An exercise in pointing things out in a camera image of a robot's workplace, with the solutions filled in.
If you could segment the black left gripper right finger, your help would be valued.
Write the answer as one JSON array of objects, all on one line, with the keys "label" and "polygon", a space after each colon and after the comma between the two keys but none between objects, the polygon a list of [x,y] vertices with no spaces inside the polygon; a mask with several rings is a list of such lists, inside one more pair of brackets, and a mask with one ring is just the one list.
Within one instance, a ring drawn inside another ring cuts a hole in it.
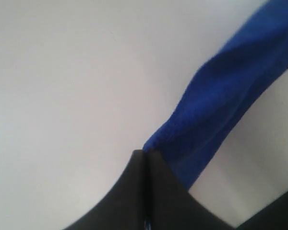
[{"label": "black left gripper right finger", "polygon": [[[151,186],[150,224],[154,230],[231,230],[198,203],[174,176],[158,151],[146,154]],[[254,216],[239,230],[288,230],[288,191]]]}]

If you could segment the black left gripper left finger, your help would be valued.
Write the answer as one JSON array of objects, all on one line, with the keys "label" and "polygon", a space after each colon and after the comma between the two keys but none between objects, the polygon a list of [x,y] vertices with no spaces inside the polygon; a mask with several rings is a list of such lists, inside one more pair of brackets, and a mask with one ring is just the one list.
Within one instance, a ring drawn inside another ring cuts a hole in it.
[{"label": "black left gripper left finger", "polygon": [[145,155],[135,150],[110,191],[68,230],[144,230]]}]

